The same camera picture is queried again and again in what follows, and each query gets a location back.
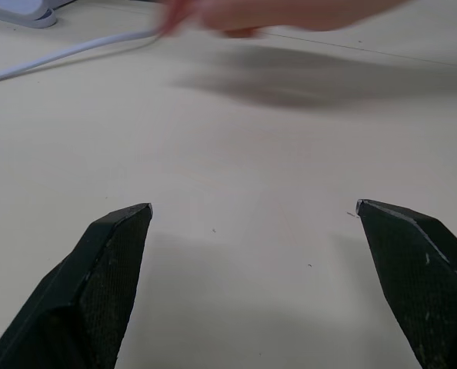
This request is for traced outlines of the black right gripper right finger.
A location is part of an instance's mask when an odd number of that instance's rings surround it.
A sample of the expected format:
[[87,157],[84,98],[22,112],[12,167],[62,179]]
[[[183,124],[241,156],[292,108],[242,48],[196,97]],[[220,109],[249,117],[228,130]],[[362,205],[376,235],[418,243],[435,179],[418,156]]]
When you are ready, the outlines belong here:
[[422,369],[457,369],[457,237],[438,219],[356,205],[383,294]]

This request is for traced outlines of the white device base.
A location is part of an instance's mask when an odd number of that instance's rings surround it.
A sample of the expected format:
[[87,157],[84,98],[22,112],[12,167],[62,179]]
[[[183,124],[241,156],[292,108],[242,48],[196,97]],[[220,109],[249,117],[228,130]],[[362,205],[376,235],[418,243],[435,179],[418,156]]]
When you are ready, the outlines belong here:
[[28,28],[48,28],[57,22],[55,10],[75,0],[0,0],[0,21]]

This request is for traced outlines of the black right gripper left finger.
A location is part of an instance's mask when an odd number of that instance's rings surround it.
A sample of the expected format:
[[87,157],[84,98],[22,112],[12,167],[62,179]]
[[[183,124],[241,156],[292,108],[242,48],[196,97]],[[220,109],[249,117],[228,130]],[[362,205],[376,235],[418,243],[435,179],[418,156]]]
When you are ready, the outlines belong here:
[[115,369],[135,303],[152,206],[92,222],[0,338],[0,369]]

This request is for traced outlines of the person's bare hand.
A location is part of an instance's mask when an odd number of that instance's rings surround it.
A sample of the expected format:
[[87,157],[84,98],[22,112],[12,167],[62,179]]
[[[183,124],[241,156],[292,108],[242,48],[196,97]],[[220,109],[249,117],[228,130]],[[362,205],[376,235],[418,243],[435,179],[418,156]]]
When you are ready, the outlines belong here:
[[288,26],[334,31],[411,0],[165,0],[164,34],[188,18],[229,38],[251,38],[262,28]]

